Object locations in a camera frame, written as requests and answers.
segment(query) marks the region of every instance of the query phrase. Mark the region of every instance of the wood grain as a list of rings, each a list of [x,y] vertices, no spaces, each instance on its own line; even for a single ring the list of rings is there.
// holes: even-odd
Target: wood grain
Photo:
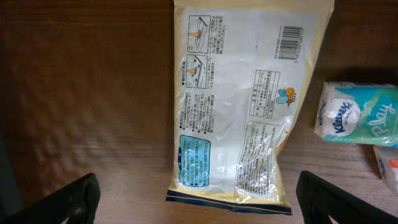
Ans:
[[[96,223],[303,223],[309,170],[398,215],[373,150],[313,133],[325,80],[398,83],[398,1],[336,1],[312,84],[278,157],[294,215],[165,202],[173,161],[173,2],[0,2],[0,128],[25,205],[88,172]]]

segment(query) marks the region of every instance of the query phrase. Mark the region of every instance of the kleenex tissue pack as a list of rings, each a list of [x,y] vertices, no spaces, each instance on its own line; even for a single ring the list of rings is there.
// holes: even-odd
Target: kleenex tissue pack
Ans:
[[[325,141],[398,147],[398,86],[324,83],[315,132]]]

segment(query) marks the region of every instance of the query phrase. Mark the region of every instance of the plastic wrapper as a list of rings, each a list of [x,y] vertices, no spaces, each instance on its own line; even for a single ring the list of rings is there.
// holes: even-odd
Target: plastic wrapper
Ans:
[[[374,147],[374,153],[384,183],[398,194],[398,149],[394,147]]]
[[[398,147],[398,86],[326,82],[315,132],[325,141]]]
[[[292,130],[330,0],[175,0],[168,201],[291,215],[276,155]]]

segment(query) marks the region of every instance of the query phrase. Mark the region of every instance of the cartoon bee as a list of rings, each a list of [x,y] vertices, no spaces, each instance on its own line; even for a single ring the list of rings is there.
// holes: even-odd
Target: cartoon bee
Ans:
[[[296,100],[296,94],[293,88],[287,88],[286,90],[278,90],[280,97],[276,99],[276,102],[279,104],[287,103],[287,106],[293,103]]]

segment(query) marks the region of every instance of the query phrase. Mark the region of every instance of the wooden surface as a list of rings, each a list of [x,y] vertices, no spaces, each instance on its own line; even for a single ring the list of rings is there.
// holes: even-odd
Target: wooden surface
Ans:
[[[398,215],[370,146],[313,133],[322,81],[398,83],[398,1],[341,0],[278,157],[292,217],[165,202],[173,163],[171,0],[0,2],[0,129],[25,205],[88,172],[96,223],[303,223],[310,170]]]

